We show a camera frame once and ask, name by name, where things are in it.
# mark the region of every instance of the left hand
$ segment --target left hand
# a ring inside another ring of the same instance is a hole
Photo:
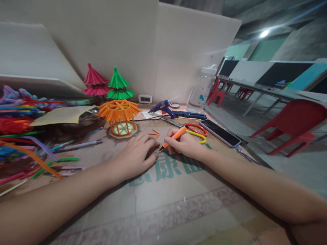
[[[150,148],[160,145],[154,137],[155,135],[140,134],[131,138],[127,146],[110,161],[110,176],[121,183],[151,167],[156,162],[158,153],[153,153],[146,160],[145,157]]]

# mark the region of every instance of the smartphone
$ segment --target smartphone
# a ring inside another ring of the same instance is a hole
[[[236,147],[241,143],[241,140],[239,138],[227,132],[223,128],[219,127],[217,124],[210,121],[209,119],[201,121],[200,125],[206,128],[210,133],[212,133],[214,136],[216,136],[218,139],[223,141],[231,148]]]

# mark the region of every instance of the orange pavilion craft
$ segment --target orange pavilion craft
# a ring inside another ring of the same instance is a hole
[[[100,112],[96,116],[103,117],[109,122],[111,136],[128,138],[137,131],[134,117],[141,112],[138,105],[126,99],[113,100],[99,106]]]

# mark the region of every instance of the cardboard table surface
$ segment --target cardboard table surface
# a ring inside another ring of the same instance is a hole
[[[178,122],[199,121],[178,119]],[[160,133],[157,141],[161,145],[172,127],[163,120],[136,123],[136,135],[151,133],[154,128]],[[112,138],[107,130],[96,131],[84,141],[98,139],[103,143],[68,152],[80,158],[69,165],[100,164],[113,158],[128,142],[128,139]],[[244,159],[210,133],[207,143],[201,147]],[[26,189],[14,195],[45,185],[50,178],[42,176],[28,181]],[[283,228],[208,167],[184,155],[170,156],[165,151],[159,153],[156,163],[146,173],[104,193],[45,243],[289,244]]]

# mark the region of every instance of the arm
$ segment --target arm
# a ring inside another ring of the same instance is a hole
[[[0,244],[38,244],[104,191],[153,165],[158,146],[149,135],[132,138],[113,160],[0,203]]]
[[[323,197],[276,171],[202,147],[190,134],[174,140],[171,136],[177,131],[171,129],[165,138],[170,154],[175,149],[202,161],[275,216],[291,224],[298,242],[327,244],[327,201]]]

